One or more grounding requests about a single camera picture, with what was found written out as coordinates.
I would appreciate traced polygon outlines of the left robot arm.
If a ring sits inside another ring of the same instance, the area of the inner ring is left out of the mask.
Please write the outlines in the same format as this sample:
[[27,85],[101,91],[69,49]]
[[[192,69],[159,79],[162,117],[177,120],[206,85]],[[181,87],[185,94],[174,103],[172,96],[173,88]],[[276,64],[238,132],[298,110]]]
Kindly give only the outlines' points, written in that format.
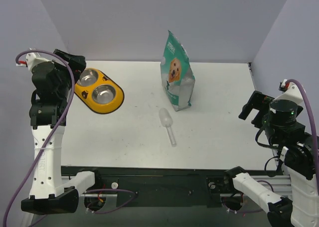
[[82,171],[62,182],[61,150],[66,115],[73,100],[75,83],[86,68],[84,56],[54,50],[48,60],[43,51],[29,50],[26,66],[35,90],[31,95],[30,126],[34,139],[33,181],[29,196],[21,201],[24,212],[37,215],[74,213],[79,197],[94,186],[96,174]]

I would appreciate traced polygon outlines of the clear plastic scoop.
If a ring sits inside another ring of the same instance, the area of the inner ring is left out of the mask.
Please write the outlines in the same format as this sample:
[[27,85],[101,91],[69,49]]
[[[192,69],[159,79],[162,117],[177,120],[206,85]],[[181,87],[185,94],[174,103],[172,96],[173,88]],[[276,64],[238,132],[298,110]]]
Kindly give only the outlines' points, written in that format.
[[168,134],[168,137],[169,137],[169,140],[170,140],[172,147],[175,147],[176,146],[176,139],[175,139],[174,133],[172,131],[173,120],[172,120],[172,117],[170,116],[167,109],[165,109],[165,108],[160,109],[159,119],[160,119],[162,126],[165,127],[167,130],[167,134]]

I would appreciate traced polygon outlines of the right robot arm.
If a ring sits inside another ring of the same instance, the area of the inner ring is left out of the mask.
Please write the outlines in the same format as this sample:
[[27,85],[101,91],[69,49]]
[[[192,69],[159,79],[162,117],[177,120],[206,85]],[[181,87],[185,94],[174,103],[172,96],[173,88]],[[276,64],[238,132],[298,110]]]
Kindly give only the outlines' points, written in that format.
[[239,118],[258,111],[252,120],[259,130],[255,138],[265,133],[268,143],[260,147],[275,150],[277,170],[286,168],[290,177],[292,197],[283,197],[262,186],[242,167],[225,172],[224,183],[231,192],[241,192],[254,201],[266,214],[273,227],[317,227],[319,225],[319,194],[315,170],[318,137],[312,137],[305,126],[297,122],[303,108],[289,92],[273,98],[254,91],[243,106]]

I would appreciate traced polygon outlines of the green pet food bag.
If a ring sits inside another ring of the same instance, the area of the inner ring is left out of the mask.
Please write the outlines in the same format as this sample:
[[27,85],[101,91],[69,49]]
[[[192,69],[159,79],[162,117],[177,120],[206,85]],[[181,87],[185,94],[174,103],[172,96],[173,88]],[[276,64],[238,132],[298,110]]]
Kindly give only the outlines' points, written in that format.
[[191,107],[195,77],[189,57],[177,37],[168,32],[160,62],[161,84],[175,111]]

